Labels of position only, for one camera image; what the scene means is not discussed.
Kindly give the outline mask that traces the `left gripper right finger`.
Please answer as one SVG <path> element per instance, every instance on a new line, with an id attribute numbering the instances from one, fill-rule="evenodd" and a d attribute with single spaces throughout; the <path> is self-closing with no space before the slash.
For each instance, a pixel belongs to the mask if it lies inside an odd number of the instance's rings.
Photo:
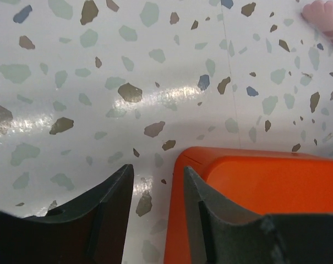
<path id="1" fill-rule="evenodd" d="M 333 263 L 333 214 L 243 208 L 192 167 L 183 173 L 191 263 Z"/>

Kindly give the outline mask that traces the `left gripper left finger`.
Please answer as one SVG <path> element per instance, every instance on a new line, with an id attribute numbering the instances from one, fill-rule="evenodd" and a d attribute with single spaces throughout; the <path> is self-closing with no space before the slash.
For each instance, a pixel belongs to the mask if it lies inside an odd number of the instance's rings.
<path id="1" fill-rule="evenodd" d="M 133 183 L 125 164 L 45 216 L 0 211 L 0 263 L 122 263 Z"/>

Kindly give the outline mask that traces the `orange box lid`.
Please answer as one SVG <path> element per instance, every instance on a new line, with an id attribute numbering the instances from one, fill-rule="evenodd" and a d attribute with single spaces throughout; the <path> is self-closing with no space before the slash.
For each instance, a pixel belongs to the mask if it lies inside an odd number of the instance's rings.
<path id="1" fill-rule="evenodd" d="M 294 152 L 191 147 L 176 159 L 164 263 L 191 263 L 183 173 L 258 215 L 332 213 L 333 159 Z"/>

